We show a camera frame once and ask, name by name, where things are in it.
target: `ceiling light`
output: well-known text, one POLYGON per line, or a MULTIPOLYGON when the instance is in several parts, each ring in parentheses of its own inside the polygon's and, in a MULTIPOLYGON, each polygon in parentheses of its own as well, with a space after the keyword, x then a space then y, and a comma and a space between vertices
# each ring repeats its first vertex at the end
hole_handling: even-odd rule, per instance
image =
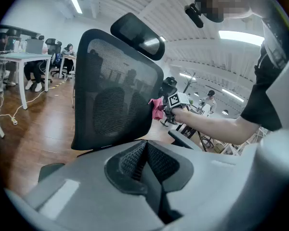
POLYGON ((218 31, 221 39, 231 39, 261 46, 264 37, 234 31, 218 31))
POLYGON ((150 40, 144 42, 144 44, 146 46, 151 46, 151 45, 154 45, 154 44, 157 44, 157 43, 159 43, 159 40, 157 38, 150 39, 150 40))
POLYGON ((233 96, 233 97, 236 98, 236 99, 239 99, 242 103, 244 102, 243 99, 239 98, 238 96, 234 95, 233 93, 231 93, 231 92, 229 92, 229 91, 227 91, 227 90, 225 90, 225 89, 222 89, 222 91, 223 91, 223 92, 226 92, 227 94, 229 94, 230 96, 233 96))
POLYGON ((191 76, 189 76, 189 75, 185 75, 185 74, 182 74, 182 73, 180 73, 180 75, 183 76, 183 77, 189 78, 189 79, 196 80, 195 77, 191 77, 191 76))
POLYGON ((77 11, 78 13, 82 13, 82 11, 81 11, 81 9, 80 9, 80 6, 79 6, 79 4, 78 4, 78 2, 77 2, 77 0, 72 0, 72 2, 73 2, 73 4, 74 4, 74 7, 75 7, 76 11, 77 11))

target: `pink cloth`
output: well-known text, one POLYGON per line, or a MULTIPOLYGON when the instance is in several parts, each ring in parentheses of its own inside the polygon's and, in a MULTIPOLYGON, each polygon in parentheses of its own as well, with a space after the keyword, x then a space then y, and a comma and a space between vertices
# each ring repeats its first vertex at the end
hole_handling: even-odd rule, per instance
POLYGON ((162 110, 159 110, 158 107, 160 105, 163 105, 163 100, 162 98, 159 98, 159 99, 151 99, 149 104, 153 101, 153 104, 154 104, 154 108, 153 108, 153 111, 152 111, 152 119, 155 119, 155 120, 160 120, 163 118, 163 111, 162 110))

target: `desk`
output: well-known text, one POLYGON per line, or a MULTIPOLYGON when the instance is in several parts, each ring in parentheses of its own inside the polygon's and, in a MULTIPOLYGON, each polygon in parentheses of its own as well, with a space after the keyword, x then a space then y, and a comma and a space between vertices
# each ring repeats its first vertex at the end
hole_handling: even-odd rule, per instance
POLYGON ((72 60, 73 64, 74 64, 74 70, 76 70, 76 57, 75 56, 69 56, 69 55, 62 55, 62 62, 61 62, 61 66, 60 66, 59 79, 62 78, 61 75, 62 75, 64 59, 72 60))
POLYGON ((47 54, 31 54, 24 52, 12 52, 9 54, 0 55, 1 61, 9 61, 18 63, 18 80, 19 80, 19 92, 21 97, 21 103, 24 110, 27 109, 26 96, 25 96, 25 87, 24 87, 24 66, 26 62, 47 60, 46 64, 46 74, 45 74, 45 91, 48 91, 48 72, 49 65, 51 60, 51 55, 47 54))

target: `laptop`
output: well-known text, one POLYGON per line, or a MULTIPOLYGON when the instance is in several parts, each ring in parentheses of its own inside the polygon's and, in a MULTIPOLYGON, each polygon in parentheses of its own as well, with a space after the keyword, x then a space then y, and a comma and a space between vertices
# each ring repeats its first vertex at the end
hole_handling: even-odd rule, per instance
POLYGON ((19 46, 19 43, 21 41, 21 38, 20 37, 8 37, 8 40, 7 40, 5 47, 4 47, 4 51, 14 51, 14 44, 17 41, 18 41, 18 45, 16 47, 17 47, 17 51, 18 51, 18 46, 19 46))
POLYGON ((43 40, 27 39, 26 52, 33 54, 42 54, 43 44, 43 40))

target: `ceiling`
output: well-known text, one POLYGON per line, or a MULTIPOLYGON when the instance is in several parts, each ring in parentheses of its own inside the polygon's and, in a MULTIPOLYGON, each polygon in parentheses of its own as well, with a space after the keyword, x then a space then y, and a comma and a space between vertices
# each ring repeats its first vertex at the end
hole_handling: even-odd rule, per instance
MULTIPOLYGON (((63 2, 76 13, 70 0, 63 2)), ((245 100, 244 103, 222 92, 216 98, 240 113, 255 82, 254 66, 260 56, 260 47, 252 44, 220 39, 219 30, 240 31, 263 36, 262 21, 257 16, 228 19, 213 23, 202 16, 203 28, 197 28, 184 13, 184 6, 194 0, 78 0, 83 17, 98 19, 107 16, 114 20, 131 12, 143 20, 157 34, 166 39, 164 60, 171 74, 184 85, 179 73, 196 73, 193 90, 205 93, 209 87, 223 87, 245 100)))

